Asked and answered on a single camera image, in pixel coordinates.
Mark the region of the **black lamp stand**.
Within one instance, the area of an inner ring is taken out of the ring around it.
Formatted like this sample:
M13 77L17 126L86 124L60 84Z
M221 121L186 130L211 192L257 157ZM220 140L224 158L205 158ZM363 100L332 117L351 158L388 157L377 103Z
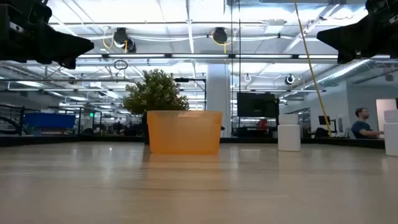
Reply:
M202 99L203 102L203 109L206 111L207 109L207 82L205 78L184 78L184 77L179 77L179 78L174 78L174 82L176 83L189 83L193 82L194 84L199 87L199 90L195 89L186 89L186 88L180 88L180 91L192 91L192 92L198 92L202 91L204 94L204 99Z

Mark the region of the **white building column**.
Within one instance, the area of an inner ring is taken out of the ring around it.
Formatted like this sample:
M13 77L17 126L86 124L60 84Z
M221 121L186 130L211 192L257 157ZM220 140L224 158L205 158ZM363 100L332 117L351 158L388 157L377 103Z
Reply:
M231 137L231 90L227 64L209 64L206 76L206 109L222 112L222 138Z

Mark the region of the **long ceiling light strip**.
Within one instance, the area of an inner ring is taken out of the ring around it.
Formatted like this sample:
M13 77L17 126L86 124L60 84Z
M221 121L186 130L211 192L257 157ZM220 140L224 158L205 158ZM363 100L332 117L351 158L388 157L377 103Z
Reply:
M216 58L216 59L307 59L304 54L84 54L78 57L83 58Z

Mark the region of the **silver ventilation duct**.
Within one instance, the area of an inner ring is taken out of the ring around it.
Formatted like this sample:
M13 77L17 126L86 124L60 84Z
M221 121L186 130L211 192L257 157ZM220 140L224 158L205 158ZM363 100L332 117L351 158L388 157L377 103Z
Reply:
M359 70L368 68L374 64L373 60L355 60L344 65L337 65L319 75L315 75L315 81L310 80L308 83L304 84L300 90L314 89L315 84L320 86L331 85L331 82L339 82L341 79L345 79L347 76L358 73Z

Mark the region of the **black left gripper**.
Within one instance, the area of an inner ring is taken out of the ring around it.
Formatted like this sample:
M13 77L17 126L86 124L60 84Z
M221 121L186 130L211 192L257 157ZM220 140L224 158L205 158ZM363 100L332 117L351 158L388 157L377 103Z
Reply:
M0 0L0 60L25 62L32 58L29 45L41 22L47 23L52 10L49 0ZM94 49L92 41L42 28L42 55L66 69L76 69L76 59Z

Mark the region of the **orange translucent plastic basket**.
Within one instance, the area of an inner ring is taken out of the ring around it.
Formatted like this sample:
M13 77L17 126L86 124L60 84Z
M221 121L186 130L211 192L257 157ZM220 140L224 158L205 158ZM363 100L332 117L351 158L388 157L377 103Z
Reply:
M217 154L220 111L149 111L147 125L153 154Z

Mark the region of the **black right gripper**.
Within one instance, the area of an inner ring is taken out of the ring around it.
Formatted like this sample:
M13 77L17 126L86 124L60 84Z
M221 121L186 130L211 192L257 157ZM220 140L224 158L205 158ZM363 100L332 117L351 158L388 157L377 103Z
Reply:
M368 15L347 26L320 31L317 39L338 52L337 63L385 54L398 58L398 0L367 0Z

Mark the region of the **white pill bottle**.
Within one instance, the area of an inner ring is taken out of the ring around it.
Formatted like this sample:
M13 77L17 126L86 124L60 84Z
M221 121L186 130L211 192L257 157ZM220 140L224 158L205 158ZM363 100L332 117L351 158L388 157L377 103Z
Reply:
M299 152L301 135L299 117L297 114L280 114L277 126L278 150Z
M385 111L384 121L386 155L398 157L398 110Z

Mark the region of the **person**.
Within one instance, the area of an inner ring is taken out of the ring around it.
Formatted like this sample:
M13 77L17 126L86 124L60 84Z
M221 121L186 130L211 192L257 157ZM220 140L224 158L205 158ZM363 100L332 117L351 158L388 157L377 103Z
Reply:
M355 111L357 121L351 127L356 139L377 139L380 135L384 134L383 131L374 131L366 122L369 118L369 110L367 108L357 108Z

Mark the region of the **blue plastic bin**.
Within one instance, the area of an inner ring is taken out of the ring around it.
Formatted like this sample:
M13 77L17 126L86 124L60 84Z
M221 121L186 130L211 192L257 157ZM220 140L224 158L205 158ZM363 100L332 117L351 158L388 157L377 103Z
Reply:
M54 113L29 113L24 116L24 124L33 128L72 128L74 115Z

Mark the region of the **black flat monitor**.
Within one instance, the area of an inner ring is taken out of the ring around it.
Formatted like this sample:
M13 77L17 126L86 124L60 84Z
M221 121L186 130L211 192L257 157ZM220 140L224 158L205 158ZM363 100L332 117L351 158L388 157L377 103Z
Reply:
M279 100L270 93L237 93L237 115L252 118L276 118Z

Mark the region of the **black metal table frame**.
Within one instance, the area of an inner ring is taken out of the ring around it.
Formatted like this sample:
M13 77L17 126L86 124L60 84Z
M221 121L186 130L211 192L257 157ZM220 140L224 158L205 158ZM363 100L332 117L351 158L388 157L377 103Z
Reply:
M144 142L142 137L135 136L0 136L0 147L24 146L34 144L60 144L66 142ZM221 144L276 144L271 138L221 138ZM304 138L302 144L326 144L336 146L364 147L371 149L385 149L385 143L380 139L347 139L347 138Z

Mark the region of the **black vertical pole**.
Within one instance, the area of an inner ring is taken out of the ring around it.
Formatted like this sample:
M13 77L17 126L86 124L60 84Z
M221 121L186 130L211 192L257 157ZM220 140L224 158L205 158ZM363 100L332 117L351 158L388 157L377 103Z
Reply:
M234 37L235 37L234 25L233 25L233 22L234 22L234 1L235 0L230 0L230 2L231 2L231 5L230 5L230 14L231 14L231 54L234 54ZM230 112L231 112L231 116L230 116L230 118L231 118L231 125L230 125L231 138L233 137L233 89L234 89L233 88L233 80L234 80L234 70L233 69L234 69L234 56L232 56L231 69L229 70L230 71L230 76L229 76L229 80L230 80L230 87L229 87L230 98L229 98L229 102L230 102Z
M241 93L241 0L238 0L238 34L239 34L239 70L238 70L238 78L239 78L239 86L238 86L238 93Z

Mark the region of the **small desk monitor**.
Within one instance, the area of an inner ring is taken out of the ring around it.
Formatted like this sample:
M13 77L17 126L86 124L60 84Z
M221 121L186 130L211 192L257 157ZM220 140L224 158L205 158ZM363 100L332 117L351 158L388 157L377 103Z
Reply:
M336 119L331 119L329 116L327 116L327 117L319 116L318 120L319 120L320 125L324 125L324 126L329 125L331 132L337 133Z

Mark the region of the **black storage rack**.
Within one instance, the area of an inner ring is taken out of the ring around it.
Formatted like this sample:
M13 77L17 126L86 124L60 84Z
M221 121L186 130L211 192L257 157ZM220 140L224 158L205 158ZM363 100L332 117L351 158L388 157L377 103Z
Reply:
M27 135L24 125L26 108L0 104L0 134Z

